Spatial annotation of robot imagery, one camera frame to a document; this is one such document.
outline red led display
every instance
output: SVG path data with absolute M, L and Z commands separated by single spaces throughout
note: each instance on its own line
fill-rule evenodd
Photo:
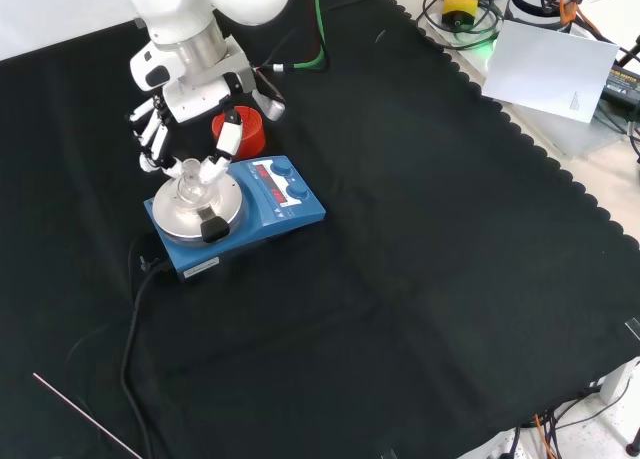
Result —
M 260 174 L 269 190 L 271 190 L 271 194 L 273 194 L 273 198 L 276 200 L 276 202 L 278 204 L 285 204 L 287 202 L 287 199 L 284 197 L 284 194 L 278 188 L 273 178 L 269 175 L 267 169 L 262 164 L 258 164 L 256 166 L 256 171 L 258 171 L 258 174 Z

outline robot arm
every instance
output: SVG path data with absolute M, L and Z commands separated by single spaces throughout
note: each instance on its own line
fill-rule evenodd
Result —
M 258 92 L 244 52 L 233 38 L 222 37 L 212 9 L 235 22 L 259 25 L 280 14 L 288 0 L 131 1 L 151 39 L 131 60 L 133 77 L 144 91 L 163 86 L 164 95 L 147 101 L 129 117 L 132 125 L 146 121 L 146 127 L 136 131 L 142 147 L 140 166 L 147 172 L 162 168 L 167 175 L 179 177 L 180 161 L 163 155 L 168 123 L 187 121 L 224 104 L 225 124 L 216 154 L 202 163 L 200 172 L 203 183 L 213 183 L 226 173 L 242 140 L 242 123 L 230 98 L 251 93 L 272 120 L 282 114 L 284 105 Z
M 217 8 L 240 24 L 256 26 L 274 19 L 288 0 L 131 0 L 156 45 L 172 45 L 196 36 Z

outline metal plate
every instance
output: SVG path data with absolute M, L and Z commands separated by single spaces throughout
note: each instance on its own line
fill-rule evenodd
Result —
M 200 216 L 195 211 L 183 213 L 176 208 L 177 182 L 171 179 L 160 188 L 153 199 L 153 218 L 173 239 L 187 243 L 201 242 Z M 238 213 L 242 207 L 242 191 L 228 174 L 218 181 L 218 188 L 220 194 L 211 201 L 210 206 L 233 229 L 233 223 L 239 218 Z

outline black cloth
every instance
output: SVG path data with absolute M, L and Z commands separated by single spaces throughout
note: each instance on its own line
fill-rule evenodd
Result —
M 268 26 L 221 23 L 260 63 L 307 17 L 293 0 Z M 455 458 L 638 353 L 637 242 L 392 1 L 325 28 L 331 71 L 276 79 L 267 152 L 326 220 L 153 282 L 132 382 L 158 457 Z M 2 457 L 126 457 L 33 371 L 140 449 L 117 381 L 126 258 L 163 178 L 120 118 L 146 41 L 127 24 L 0 66 Z M 315 53 L 303 31 L 277 59 Z M 210 122 L 175 137 L 206 154 Z

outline white paper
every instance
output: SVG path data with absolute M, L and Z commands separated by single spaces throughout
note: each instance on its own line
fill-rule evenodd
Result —
M 482 94 L 590 122 L 618 46 L 505 21 Z

